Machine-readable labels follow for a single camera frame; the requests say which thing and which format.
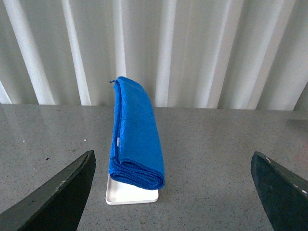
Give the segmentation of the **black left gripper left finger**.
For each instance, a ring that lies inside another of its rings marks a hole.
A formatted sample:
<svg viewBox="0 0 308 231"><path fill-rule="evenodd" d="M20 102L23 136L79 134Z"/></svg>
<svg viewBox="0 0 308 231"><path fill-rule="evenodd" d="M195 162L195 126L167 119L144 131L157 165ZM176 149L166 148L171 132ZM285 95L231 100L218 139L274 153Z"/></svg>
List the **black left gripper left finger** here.
<svg viewBox="0 0 308 231"><path fill-rule="evenodd" d="M75 231L87 203L96 168L93 150L0 215L2 231Z"/></svg>

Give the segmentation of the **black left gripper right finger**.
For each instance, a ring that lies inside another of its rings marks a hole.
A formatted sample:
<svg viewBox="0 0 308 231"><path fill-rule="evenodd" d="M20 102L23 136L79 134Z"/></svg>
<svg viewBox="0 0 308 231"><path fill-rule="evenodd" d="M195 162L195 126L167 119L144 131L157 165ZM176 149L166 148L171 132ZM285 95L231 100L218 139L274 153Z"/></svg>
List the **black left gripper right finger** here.
<svg viewBox="0 0 308 231"><path fill-rule="evenodd" d="M308 229L308 181L261 152L254 152L251 175L275 231Z"/></svg>

